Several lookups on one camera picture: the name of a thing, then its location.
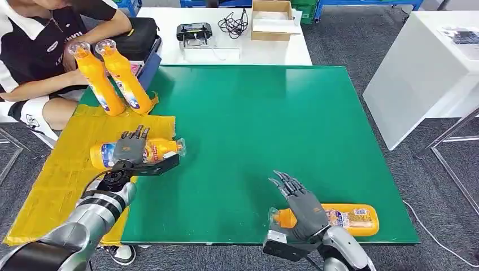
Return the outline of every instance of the yellow mat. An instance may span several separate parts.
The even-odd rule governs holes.
[[[34,241],[65,221],[85,185],[101,171],[92,166],[90,148],[116,142],[122,131],[135,130],[140,124],[151,128],[151,138],[171,140],[175,135],[175,117],[140,116],[131,109],[109,117],[100,107],[79,105],[3,242],[15,246]],[[128,209],[102,244],[120,243],[127,216]]]

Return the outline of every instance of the plastic bottle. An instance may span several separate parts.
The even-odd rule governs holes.
[[[103,40],[97,43],[95,50],[101,54],[105,66],[130,107],[138,114],[146,114],[153,107],[153,102],[146,94],[136,76],[132,73],[130,62],[116,49],[116,42]]]
[[[371,236],[379,231],[376,210],[367,204],[321,204],[326,211],[329,223],[344,227],[352,236]],[[270,223],[291,229],[296,225],[296,217],[290,208],[269,210]]]
[[[76,42],[68,48],[68,52],[75,57],[78,69],[86,77],[106,114],[116,116],[125,111],[125,105],[108,80],[102,62],[90,51],[90,45]]]
[[[98,169],[106,169],[113,167],[113,150],[116,143],[104,143],[91,147],[90,160],[94,167]],[[173,151],[181,156],[186,155],[185,140],[180,138],[176,141],[164,138],[147,139],[145,144],[145,152],[143,153],[143,162],[152,163],[160,161],[163,155]]]

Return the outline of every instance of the blue shelf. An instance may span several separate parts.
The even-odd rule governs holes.
[[[205,7],[204,0],[180,0],[181,7]],[[231,0],[220,4],[220,7],[251,7],[251,0]]]
[[[120,8],[127,8],[130,12],[130,17],[136,17],[135,6],[140,9],[143,6],[142,0],[121,0],[121,2],[116,2],[116,5]]]
[[[423,3],[423,0],[319,0],[315,12],[315,20],[321,17],[321,11],[325,5],[412,5],[412,10],[417,11]]]

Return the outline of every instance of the green table mat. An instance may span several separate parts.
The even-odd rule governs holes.
[[[188,154],[138,180],[123,243],[262,243],[288,207],[274,169],[322,203],[372,205],[380,230],[360,242],[419,241],[344,67],[160,66],[148,91]]]

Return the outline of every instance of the robotic arm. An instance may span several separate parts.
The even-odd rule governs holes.
[[[24,244],[0,260],[1,271],[84,271],[101,238],[135,197],[133,176],[160,175],[176,167],[174,152],[157,163],[143,164],[149,128],[124,132],[113,153],[112,169],[95,176],[63,224],[37,241]]]
[[[263,243],[264,253],[291,261],[306,258],[315,265],[308,254],[317,250],[324,259],[325,271],[376,271],[358,241],[343,227],[330,225],[312,192],[286,173],[275,171],[275,174],[280,180],[269,180],[288,201],[297,223],[292,229],[285,229],[271,220],[271,229]]]

